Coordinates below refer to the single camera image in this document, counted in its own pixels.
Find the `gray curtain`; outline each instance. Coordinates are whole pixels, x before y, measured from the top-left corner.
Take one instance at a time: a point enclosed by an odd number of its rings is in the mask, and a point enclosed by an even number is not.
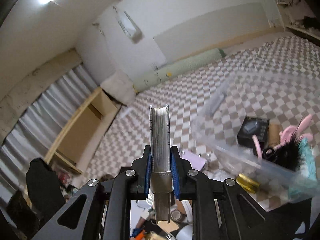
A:
[[[44,157],[61,129],[97,88],[83,66],[53,83],[28,107],[0,149],[0,201],[8,203],[17,189],[25,188],[31,160]]]

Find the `pink toy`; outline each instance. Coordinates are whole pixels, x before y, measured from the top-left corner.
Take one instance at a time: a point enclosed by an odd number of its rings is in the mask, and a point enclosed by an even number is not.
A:
[[[303,138],[307,138],[308,142],[313,140],[313,135],[311,133],[304,133],[301,134],[306,128],[308,128],[308,126],[310,125],[312,120],[312,114],[308,114],[304,119],[301,120],[299,126],[295,126],[295,125],[290,125],[288,126],[286,129],[284,129],[283,132],[280,132],[280,144],[276,145],[274,147],[274,149],[277,149],[279,147],[281,147],[282,145],[284,145],[286,142],[290,141],[291,136],[296,133],[297,134],[297,138],[303,139]],[[258,141],[258,138],[256,135],[252,135],[252,139],[254,142],[254,145],[256,147],[257,150],[257,154],[258,154],[258,159],[261,160],[262,159],[262,151],[260,148],[260,144]]]

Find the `cardboard tube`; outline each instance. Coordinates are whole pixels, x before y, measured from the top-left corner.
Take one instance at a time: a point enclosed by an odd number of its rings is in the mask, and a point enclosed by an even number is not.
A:
[[[276,123],[269,124],[269,146],[274,147],[280,144],[280,125]]]

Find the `black box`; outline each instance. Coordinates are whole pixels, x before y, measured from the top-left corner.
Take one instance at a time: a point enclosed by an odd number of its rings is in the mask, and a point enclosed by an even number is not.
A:
[[[257,136],[260,148],[263,150],[268,141],[269,121],[269,119],[246,116],[237,135],[238,144],[252,148],[257,155],[252,135]]]

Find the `transparent plastic bin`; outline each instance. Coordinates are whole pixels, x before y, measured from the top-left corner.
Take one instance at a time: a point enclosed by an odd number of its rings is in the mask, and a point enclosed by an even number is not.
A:
[[[237,134],[245,116],[268,118],[281,125],[298,125],[313,114],[310,145],[320,145],[320,82],[286,74],[237,72],[227,77],[191,123],[193,137],[213,149],[223,169],[237,176],[243,173],[261,183],[274,195],[288,197],[288,188],[299,193],[287,201],[296,202],[320,193],[319,180],[311,180],[266,160],[258,160],[253,150],[237,144]]]

